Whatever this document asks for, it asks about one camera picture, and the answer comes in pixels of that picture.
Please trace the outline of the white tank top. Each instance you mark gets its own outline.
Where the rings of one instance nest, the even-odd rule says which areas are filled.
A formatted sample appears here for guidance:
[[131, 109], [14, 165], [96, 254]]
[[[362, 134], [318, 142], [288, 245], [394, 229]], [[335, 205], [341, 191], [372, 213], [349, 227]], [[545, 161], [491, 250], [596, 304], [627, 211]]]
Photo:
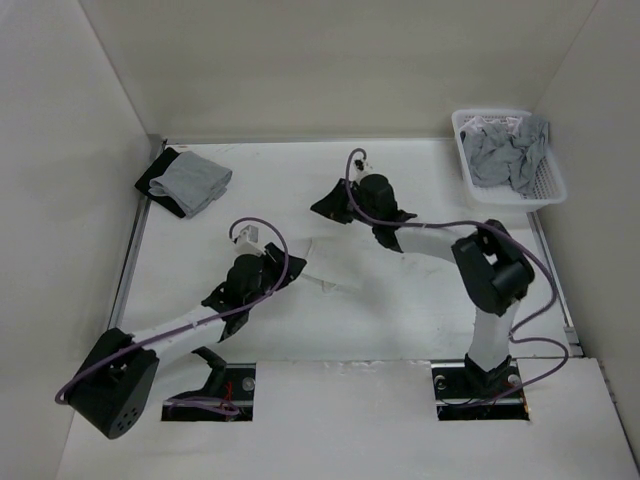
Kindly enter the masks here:
[[356, 292], [364, 286], [363, 263], [353, 243], [332, 237], [310, 240], [302, 276], [324, 293]]

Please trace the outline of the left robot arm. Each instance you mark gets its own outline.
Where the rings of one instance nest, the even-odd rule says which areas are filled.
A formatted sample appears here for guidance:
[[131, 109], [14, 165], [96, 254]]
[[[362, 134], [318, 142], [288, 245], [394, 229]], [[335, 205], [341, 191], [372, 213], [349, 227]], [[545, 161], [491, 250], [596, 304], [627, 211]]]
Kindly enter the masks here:
[[182, 419], [198, 409], [215, 420], [239, 417], [232, 400], [228, 364], [211, 345], [236, 334], [250, 310], [295, 281], [307, 265], [273, 243], [258, 253], [238, 256], [225, 280], [187, 314], [136, 333], [104, 332], [57, 400], [84, 417], [106, 438], [128, 432], [143, 413], [160, 370], [194, 354], [205, 364], [190, 375], [193, 390], [164, 402], [166, 419]]

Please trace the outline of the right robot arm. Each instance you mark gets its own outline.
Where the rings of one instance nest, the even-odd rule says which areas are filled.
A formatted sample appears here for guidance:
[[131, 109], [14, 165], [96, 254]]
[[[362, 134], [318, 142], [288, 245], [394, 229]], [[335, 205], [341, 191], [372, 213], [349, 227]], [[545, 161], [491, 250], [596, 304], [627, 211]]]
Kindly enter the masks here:
[[310, 210], [340, 224], [362, 222], [383, 247], [454, 263], [476, 307], [471, 346], [464, 358], [464, 384], [473, 394], [489, 394], [501, 383], [511, 362], [509, 331], [535, 278], [524, 254], [506, 238], [504, 225], [489, 219], [462, 236], [447, 228], [424, 231], [406, 225], [417, 219], [400, 209], [393, 187], [380, 174], [360, 181], [339, 180]]

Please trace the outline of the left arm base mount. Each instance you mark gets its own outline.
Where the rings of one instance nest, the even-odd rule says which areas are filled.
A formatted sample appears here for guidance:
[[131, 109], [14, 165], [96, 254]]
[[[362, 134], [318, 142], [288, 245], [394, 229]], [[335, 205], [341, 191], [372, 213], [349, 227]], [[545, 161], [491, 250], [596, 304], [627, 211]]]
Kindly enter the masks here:
[[204, 384], [163, 402], [163, 422], [251, 422], [254, 413], [257, 365], [228, 363], [207, 347], [191, 352], [208, 367]]

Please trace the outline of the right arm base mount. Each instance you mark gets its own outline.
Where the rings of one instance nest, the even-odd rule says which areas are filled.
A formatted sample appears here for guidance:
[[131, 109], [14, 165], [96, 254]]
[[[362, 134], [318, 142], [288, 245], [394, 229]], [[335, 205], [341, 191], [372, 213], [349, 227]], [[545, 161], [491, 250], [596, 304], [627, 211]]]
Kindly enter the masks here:
[[431, 365], [436, 415], [440, 421], [529, 421], [529, 408], [519, 386], [520, 371], [512, 361], [488, 386], [475, 383], [462, 362]]

